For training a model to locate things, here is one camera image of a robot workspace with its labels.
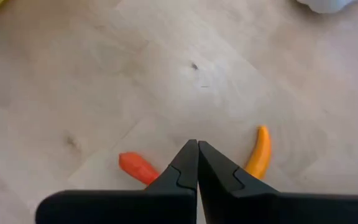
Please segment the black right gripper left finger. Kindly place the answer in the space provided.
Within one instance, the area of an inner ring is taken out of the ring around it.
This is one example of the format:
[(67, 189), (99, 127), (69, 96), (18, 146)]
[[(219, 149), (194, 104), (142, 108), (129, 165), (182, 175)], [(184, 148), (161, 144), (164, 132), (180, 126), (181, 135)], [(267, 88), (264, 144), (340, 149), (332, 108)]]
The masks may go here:
[(64, 190), (37, 207), (36, 224), (196, 224), (198, 142), (189, 140), (144, 190)]

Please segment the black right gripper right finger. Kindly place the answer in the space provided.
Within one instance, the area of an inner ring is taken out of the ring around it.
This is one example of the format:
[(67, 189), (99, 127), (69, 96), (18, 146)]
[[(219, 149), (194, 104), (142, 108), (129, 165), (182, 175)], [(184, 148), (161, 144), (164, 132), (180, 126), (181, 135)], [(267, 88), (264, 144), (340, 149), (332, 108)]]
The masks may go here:
[(279, 192), (206, 141), (198, 183), (208, 224), (358, 224), (358, 195)]

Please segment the orange carrot toy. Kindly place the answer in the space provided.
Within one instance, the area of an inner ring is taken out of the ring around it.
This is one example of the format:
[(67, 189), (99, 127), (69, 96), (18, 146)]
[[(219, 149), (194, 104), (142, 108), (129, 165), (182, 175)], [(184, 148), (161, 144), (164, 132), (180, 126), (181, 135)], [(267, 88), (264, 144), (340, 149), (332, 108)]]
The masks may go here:
[(151, 163), (136, 152), (120, 153), (119, 167), (145, 185), (150, 185), (160, 175)]

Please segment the orange chili pepper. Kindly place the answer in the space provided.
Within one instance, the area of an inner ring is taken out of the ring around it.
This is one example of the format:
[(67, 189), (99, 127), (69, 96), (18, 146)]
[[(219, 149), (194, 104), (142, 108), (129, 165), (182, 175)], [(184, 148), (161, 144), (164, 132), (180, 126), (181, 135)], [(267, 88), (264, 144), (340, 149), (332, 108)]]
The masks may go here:
[(256, 144), (244, 166), (244, 170), (256, 179), (263, 179), (269, 167), (271, 156), (272, 143), (269, 129), (266, 126), (259, 126)]

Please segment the large white garlic bulb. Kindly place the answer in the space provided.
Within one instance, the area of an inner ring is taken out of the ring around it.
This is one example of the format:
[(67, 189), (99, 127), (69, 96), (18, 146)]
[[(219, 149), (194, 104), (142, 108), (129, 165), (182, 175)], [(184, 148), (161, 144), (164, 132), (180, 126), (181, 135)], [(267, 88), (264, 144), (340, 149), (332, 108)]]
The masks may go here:
[(296, 0), (318, 14), (333, 14), (358, 0)]

